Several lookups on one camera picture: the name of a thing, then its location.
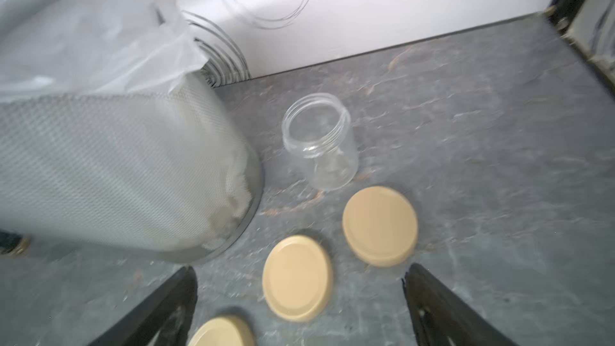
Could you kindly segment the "beige lid of jar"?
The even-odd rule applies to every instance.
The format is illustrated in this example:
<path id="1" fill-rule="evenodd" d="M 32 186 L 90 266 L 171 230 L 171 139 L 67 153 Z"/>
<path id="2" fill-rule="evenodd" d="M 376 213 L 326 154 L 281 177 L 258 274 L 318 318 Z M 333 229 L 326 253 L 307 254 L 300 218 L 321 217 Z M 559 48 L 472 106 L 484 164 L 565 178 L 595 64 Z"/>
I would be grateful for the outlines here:
<path id="1" fill-rule="evenodd" d="M 237 316 L 208 320 L 194 334 L 189 346 L 255 346 L 255 337 L 247 322 Z"/>
<path id="2" fill-rule="evenodd" d="M 278 317 L 308 322 L 327 307 L 334 273 L 328 253 L 313 238 L 292 235 L 280 241 L 264 265 L 267 306 Z"/>

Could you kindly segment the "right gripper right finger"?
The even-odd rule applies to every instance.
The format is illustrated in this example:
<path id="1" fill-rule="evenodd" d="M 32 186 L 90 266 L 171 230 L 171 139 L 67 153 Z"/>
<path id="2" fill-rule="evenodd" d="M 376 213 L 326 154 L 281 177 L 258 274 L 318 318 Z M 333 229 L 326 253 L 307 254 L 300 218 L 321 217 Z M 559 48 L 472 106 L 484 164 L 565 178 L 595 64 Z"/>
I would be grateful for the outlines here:
<path id="1" fill-rule="evenodd" d="M 405 273 L 402 288 L 419 345 L 515 344 L 418 263 Z"/>

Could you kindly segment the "white trash bag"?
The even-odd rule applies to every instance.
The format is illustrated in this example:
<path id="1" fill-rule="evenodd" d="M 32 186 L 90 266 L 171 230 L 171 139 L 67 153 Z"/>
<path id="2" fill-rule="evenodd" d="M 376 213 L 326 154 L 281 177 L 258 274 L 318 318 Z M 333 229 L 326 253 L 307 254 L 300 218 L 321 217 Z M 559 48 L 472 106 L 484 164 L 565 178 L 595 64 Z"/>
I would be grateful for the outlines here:
<path id="1" fill-rule="evenodd" d="M 1 0 L 1 100 L 172 92 L 208 58 L 177 0 Z"/>

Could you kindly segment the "dark spice bottle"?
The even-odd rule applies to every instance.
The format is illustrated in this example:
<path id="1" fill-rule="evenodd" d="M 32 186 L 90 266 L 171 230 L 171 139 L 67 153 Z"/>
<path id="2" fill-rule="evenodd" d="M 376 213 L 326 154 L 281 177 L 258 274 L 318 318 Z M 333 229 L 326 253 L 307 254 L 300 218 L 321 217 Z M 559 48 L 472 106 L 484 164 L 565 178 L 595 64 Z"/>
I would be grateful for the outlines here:
<path id="1" fill-rule="evenodd" d="M 0 253 L 2 256 L 18 256 L 29 248 L 31 238 L 11 232 L 0 232 Z"/>

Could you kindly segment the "glass rice jar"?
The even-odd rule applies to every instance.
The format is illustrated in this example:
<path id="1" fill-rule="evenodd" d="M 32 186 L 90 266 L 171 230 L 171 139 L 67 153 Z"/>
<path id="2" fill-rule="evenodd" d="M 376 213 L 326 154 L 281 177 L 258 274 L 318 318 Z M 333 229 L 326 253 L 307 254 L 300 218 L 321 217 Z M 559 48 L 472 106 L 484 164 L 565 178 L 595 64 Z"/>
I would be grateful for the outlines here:
<path id="1" fill-rule="evenodd" d="M 329 192 L 348 184 L 359 168 L 349 110 L 328 93 L 294 102 L 282 121 L 283 145 L 312 187 Z"/>

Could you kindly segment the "mesh trash bin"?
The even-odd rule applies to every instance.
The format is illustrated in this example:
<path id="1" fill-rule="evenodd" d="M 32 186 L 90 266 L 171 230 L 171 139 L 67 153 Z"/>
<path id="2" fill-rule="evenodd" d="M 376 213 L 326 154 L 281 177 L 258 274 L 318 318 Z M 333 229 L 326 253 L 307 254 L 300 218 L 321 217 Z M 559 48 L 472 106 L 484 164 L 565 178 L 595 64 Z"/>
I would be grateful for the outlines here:
<path id="1" fill-rule="evenodd" d="M 211 259 L 251 222 L 264 170 L 200 74 L 169 94 L 45 96 L 1 106 L 1 228 Z"/>

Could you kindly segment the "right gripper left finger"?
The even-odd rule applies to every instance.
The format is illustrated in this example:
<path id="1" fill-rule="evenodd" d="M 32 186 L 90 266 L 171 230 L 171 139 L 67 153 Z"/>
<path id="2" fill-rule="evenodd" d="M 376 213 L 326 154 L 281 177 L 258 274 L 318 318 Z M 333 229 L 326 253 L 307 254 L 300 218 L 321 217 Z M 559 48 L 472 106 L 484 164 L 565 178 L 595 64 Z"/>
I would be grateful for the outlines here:
<path id="1" fill-rule="evenodd" d="M 92 345 L 186 345 L 198 300 L 192 267 L 182 267 Z"/>

